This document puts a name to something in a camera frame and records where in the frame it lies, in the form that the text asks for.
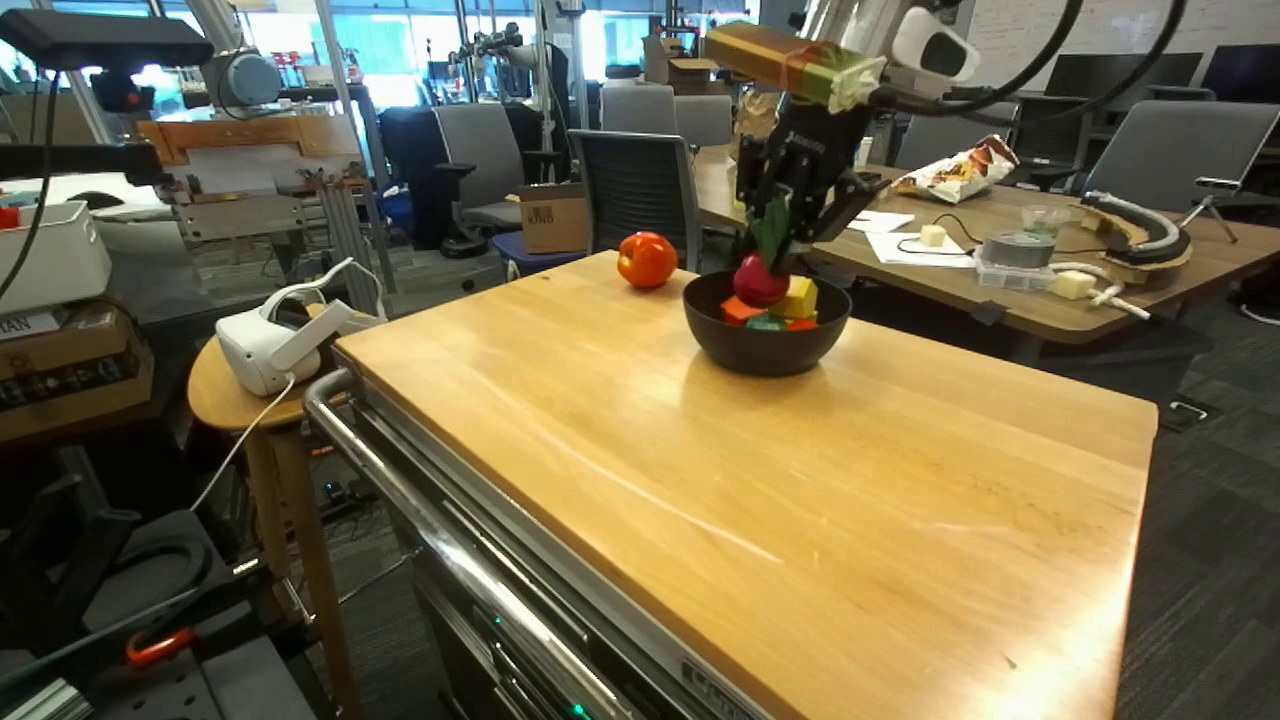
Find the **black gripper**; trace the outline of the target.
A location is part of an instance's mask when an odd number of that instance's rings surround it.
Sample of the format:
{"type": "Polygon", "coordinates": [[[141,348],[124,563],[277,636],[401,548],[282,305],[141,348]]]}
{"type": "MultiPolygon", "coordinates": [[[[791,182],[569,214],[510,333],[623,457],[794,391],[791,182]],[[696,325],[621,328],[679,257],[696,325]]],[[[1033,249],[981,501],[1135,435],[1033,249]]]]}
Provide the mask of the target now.
{"type": "Polygon", "coordinates": [[[784,102],[762,141],[741,141],[736,202],[749,218],[762,218],[778,202],[791,242],[834,242],[880,197],[880,182],[854,168],[867,125],[867,107],[826,111],[784,102]]]}

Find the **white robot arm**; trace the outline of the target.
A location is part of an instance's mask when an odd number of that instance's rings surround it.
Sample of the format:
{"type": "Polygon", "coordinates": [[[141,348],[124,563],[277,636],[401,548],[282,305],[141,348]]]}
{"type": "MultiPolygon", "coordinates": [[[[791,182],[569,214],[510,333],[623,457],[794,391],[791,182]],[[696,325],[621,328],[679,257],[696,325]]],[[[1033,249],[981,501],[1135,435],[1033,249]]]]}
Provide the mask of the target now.
{"type": "Polygon", "coordinates": [[[890,102],[940,102],[975,73],[975,47],[937,0],[807,0],[794,27],[736,19],[703,53],[774,94],[774,121],[741,143],[736,202],[756,249],[831,242],[871,205],[854,156],[890,102]]]}

